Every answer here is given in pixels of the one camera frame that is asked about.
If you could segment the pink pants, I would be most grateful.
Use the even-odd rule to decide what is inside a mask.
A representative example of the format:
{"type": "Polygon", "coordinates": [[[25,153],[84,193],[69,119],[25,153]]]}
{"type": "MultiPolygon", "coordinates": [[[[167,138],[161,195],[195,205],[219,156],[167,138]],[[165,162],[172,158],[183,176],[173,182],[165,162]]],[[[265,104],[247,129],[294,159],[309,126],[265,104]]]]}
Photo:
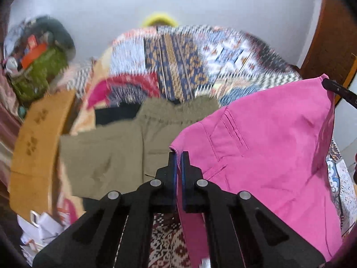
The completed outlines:
{"type": "Polygon", "coordinates": [[[242,97],[182,130],[170,148],[187,152],[203,178],[250,192],[330,260],[342,245],[326,157],[334,95],[325,74],[242,97]]]}

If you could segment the wooden door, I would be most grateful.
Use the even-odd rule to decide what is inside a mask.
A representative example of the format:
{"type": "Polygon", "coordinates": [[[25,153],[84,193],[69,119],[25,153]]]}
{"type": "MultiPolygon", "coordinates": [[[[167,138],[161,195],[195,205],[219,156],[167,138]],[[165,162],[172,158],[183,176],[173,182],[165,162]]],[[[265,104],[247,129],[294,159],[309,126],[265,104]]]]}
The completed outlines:
{"type": "Polygon", "coordinates": [[[349,86],[356,70],[356,21],[342,0],[322,0],[316,31],[300,69],[304,79],[325,73],[349,86]]]}

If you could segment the olive green shorts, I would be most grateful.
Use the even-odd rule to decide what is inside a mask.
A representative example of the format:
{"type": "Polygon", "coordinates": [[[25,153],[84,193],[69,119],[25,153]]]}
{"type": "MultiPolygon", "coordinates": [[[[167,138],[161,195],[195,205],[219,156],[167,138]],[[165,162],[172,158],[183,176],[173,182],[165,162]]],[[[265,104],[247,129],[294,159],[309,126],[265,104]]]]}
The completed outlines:
{"type": "Polygon", "coordinates": [[[179,105],[149,98],[133,119],[62,136],[60,157],[72,195],[99,200],[110,191],[136,190],[166,166],[169,146],[183,129],[217,110],[217,100],[208,96],[179,105]]]}

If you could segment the pile of white papers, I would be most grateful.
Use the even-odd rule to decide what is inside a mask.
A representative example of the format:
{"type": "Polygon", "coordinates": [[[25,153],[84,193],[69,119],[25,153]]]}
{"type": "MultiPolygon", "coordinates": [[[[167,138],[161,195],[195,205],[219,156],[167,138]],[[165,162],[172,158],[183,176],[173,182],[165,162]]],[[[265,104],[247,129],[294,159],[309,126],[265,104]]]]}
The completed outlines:
{"type": "Polygon", "coordinates": [[[65,226],[45,212],[39,215],[31,211],[30,221],[17,215],[17,221],[22,229],[20,248],[30,267],[35,256],[65,230],[65,226]]]}

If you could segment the wooden lap desk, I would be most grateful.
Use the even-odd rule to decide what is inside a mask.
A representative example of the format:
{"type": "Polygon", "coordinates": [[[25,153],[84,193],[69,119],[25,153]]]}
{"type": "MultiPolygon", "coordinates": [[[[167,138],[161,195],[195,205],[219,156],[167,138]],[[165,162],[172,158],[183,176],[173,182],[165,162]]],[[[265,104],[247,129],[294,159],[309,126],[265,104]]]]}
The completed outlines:
{"type": "Polygon", "coordinates": [[[19,130],[8,190],[11,209],[26,221],[55,214],[59,139],[67,132],[75,100],[70,90],[33,102],[19,130]]]}

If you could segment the black folded garment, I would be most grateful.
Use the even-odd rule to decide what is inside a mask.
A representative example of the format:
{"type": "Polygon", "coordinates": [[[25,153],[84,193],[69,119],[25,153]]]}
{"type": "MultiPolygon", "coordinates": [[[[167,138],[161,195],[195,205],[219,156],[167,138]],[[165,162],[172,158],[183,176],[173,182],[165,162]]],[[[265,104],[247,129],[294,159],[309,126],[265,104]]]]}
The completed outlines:
{"type": "Polygon", "coordinates": [[[139,109],[136,103],[95,112],[98,128],[78,137],[78,163],[72,168],[77,196],[99,200],[112,190],[132,192],[143,183],[139,109]]]}

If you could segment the patchwork patterned bedspread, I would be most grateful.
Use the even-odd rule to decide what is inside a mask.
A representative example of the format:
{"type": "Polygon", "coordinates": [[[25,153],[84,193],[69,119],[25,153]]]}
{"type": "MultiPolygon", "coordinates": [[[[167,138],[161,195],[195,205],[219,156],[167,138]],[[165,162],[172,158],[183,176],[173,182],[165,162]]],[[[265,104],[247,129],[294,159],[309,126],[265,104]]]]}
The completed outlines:
{"type": "MultiPolygon", "coordinates": [[[[82,99],[69,135],[98,127],[98,109],[161,98],[179,105],[200,96],[217,100],[218,109],[250,94],[303,80],[278,53],[243,31],[210,26],[146,27],[120,35],[94,64],[67,88],[82,99]]],[[[326,157],[330,194],[340,220],[342,243],[356,223],[356,194],[333,141],[326,157]]],[[[85,211],[71,193],[64,163],[63,207],[71,221],[85,211]]]]}

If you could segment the green storage bin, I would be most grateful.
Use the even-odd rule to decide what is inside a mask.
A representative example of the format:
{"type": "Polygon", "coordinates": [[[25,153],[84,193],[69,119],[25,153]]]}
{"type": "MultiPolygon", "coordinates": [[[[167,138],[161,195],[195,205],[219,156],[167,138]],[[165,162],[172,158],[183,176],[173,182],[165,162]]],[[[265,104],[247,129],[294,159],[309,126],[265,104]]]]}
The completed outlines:
{"type": "Polygon", "coordinates": [[[43,97],[52,80],[67,66],[67,57],[62,50],[57,47],[46,50],[19,76],[10,78],[19,102],[28,105],[43,97]]]}

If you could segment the orange box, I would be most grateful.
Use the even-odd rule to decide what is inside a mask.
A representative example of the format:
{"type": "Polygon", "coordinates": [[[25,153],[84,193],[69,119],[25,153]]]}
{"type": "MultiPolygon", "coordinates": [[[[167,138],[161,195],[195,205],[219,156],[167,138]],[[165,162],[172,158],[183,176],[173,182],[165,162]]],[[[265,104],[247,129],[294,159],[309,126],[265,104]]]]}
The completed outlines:
{"type": "Polygon", "coordinates": [[[34,62],[41,54],[47,50],[47,44],[39,44],[37,47],[30,50],[21,60],[23,69],[26,69],[32,62],[34,62]]]}

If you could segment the yellow curved headboard pad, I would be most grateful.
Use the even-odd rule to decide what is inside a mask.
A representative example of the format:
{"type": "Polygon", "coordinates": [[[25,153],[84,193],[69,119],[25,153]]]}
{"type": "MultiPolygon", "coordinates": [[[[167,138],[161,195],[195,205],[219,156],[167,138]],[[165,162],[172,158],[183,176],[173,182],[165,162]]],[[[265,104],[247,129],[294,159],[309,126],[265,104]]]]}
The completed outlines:
{"type": "Polygon", "coordinates": [[[142,27],[154,27],[154,26],[169,26],[177,27],[177,20],[169,16],[169,14],[164,12],[155,12],[148,15],[144,18],[144,21],[141,23],[142,27]]]}

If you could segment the grey neck pillow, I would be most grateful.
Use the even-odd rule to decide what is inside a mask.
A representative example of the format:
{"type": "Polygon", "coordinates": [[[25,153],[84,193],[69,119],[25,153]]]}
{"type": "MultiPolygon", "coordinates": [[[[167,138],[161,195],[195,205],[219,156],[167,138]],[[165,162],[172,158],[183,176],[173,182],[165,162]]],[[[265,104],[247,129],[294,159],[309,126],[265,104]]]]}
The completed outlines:
{"type": "Polygon", "coordinates": [[[45,36],[48,45],[59,47],[69,61],[76,55],[75,43],[66,28],[55,18],[40,16],[32,26],[35,35],[45,36]]]}

